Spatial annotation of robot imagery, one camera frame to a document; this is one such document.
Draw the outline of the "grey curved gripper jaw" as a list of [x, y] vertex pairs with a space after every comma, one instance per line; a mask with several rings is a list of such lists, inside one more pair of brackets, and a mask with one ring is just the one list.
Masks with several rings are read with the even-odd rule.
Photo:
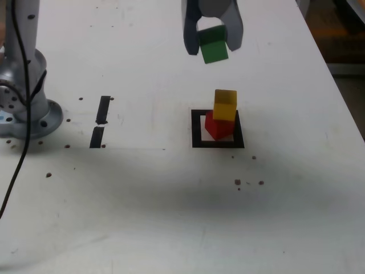
[[218, 18], [224, 24], [226, 44], [230, 51], [236, 51], [241, 47], [244, 26], [237, 1], [202, 0], [200, 11], [204, 17]]

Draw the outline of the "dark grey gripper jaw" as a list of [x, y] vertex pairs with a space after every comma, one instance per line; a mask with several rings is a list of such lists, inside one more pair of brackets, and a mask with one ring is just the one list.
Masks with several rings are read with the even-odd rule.
[[182, 0], [181, 10], [185, 48], [189, 55], [197, 55], [200, 48], [197, 22], [202, 17], [198, 0]]

